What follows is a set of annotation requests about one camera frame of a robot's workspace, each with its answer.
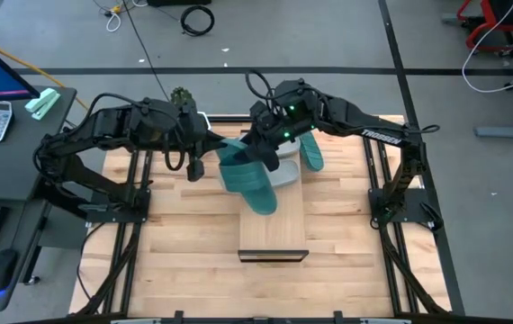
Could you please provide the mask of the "green rubber slide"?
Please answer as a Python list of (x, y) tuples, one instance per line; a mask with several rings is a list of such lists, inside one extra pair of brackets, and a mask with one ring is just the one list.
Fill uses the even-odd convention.
[(277, 209), (274, 188), (260, 161), (241, 162), (233, 156), (246, 147), (239, 139), (235, 148), (217, 150), (220, 178), (227, 192), (240, 194), (248, 207), (259, 215), (270, 215)]
[(320, 147), (311, 132), (306, 132), (300, 137), (300, 154), (306, 167), (311, 172), (319, 172), (324, 168), (324, 159)]

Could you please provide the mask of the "mint green stapler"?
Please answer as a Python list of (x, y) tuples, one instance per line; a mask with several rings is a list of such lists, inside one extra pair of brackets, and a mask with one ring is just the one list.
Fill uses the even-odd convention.
[(40, 97), (30, 100), (25, 106), (25, 110), (31, 113), (31, 117), (40, 121), (50, 111), (52, 106), (60, 98), (60, 93), (53, 88), (46, 88), (40, 93)]

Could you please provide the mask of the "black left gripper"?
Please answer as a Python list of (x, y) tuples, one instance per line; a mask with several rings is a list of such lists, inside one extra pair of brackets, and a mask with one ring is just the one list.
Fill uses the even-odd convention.
[(184, 132), (181, 140), (189, 157), (187, 179), (198, 181), (204, 176), (202, 157), (214, 150), (234, 149), (235, 140), (207, 130), (203, 117), (197, 113), (194, 105), (181, 106), (178, 117)]

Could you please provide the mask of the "black box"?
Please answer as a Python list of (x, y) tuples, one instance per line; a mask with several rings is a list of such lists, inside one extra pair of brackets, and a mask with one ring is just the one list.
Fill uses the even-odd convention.
[(148, 5), (154, 7), (171, 5), (210, 5), (212, 0), (146, 0)]

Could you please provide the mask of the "green cactus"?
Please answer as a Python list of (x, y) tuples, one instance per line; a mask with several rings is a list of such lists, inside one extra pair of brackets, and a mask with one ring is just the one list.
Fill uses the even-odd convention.
[(176, 87), (170, 94), (170, 102), (176, 106), (191, 104), (193, 101), (192, 94), (181, 86)]

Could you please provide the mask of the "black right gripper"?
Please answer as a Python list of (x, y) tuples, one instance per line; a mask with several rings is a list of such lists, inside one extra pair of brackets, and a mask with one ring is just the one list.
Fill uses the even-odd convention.
[(289, 103), (277, 110), (256, 102), (249, 109), (249, 117), (251, 128), (240, 140), (246, 147), (233, 157), (241, 162), (262, 161), (271, 172), (280, 166), (275, 149), (311, 131), (311, 108), (305, 102)]

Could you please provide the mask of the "black desk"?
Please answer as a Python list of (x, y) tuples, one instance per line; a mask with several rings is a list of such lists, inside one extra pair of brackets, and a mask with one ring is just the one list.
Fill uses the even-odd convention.
[(0, 142), (0, 251), (11, 248), (18, 252), (12, 280), (0, 292), (0, 311), (7, 307), (16, 285), (24, 278), (28, 258), (50, 210), (37, 194), (41, 176), (32, 163), (32, 154), (45, 135), (62, 130), (77, 96), (77, 90), (70, 87), (58, 92), (60, 98), (40, 121), (25, 110), (24, 100), (13, 101), (13, 120)]

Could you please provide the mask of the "black computer mouse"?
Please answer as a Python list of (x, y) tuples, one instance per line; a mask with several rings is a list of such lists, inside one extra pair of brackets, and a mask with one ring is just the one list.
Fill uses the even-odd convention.
[(0, 251), (0, 292), (5, 291), (9, 286), (17, 261), (16, 250), (8, 248)]

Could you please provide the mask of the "wooden shelf with black frame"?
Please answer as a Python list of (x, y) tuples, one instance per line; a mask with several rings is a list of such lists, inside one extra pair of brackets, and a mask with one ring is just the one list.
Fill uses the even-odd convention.
[(259, 215), (243, 206), (239, 221), (238, 258), (242, 263), (298, 263), (308, 254), (302, 194), (300, 151), (291, 157), (300, 164), (301, 177), (293, 184), (274, 188), (277, 209)]

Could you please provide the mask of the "red and black cart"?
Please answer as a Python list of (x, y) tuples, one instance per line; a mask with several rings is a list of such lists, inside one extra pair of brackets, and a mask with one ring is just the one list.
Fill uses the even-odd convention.
[(466, 47), (476, 55), (492, 52), (513, 59), (513, 0), (480, 0), (480, 15), (465, 15), (473, 0), (464, 0), (454, 14), (444, 14), (441, 22), (468, 32)]

